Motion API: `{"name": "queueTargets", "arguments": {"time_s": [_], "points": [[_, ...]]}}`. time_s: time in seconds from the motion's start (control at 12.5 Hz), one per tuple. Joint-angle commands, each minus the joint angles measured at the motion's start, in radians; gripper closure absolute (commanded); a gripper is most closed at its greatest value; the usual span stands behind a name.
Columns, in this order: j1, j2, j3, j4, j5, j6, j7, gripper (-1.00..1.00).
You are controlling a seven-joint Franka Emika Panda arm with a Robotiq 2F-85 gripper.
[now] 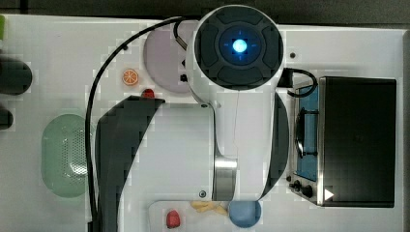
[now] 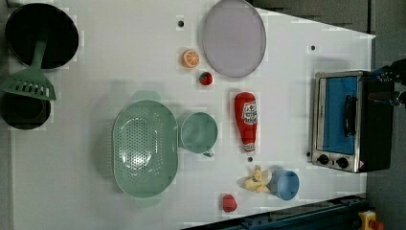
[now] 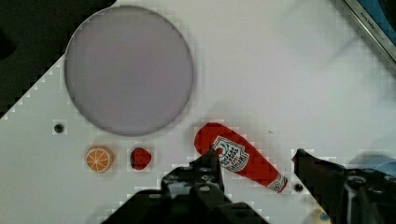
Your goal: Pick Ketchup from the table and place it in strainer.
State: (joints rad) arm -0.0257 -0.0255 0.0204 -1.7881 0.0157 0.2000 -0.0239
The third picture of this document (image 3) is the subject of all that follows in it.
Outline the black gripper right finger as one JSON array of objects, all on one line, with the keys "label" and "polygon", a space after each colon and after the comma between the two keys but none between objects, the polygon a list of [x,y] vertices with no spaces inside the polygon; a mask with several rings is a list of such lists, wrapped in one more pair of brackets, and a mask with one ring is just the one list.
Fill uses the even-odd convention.
[{"label": "black gripper right finger", "polygon": [[395,177],[375,169],[347,169],[299,148],[294,173],[332,224],[396,224]]}]

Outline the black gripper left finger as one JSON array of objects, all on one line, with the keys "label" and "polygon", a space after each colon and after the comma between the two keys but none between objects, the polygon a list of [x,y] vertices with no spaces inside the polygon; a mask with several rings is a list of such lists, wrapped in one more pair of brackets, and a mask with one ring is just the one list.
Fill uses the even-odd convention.
[{"label": "black gripper left finger", "polygon": [[163,177],[159,189],[138,191],[102,224],[268,224],[224,193],[216,151]]}]

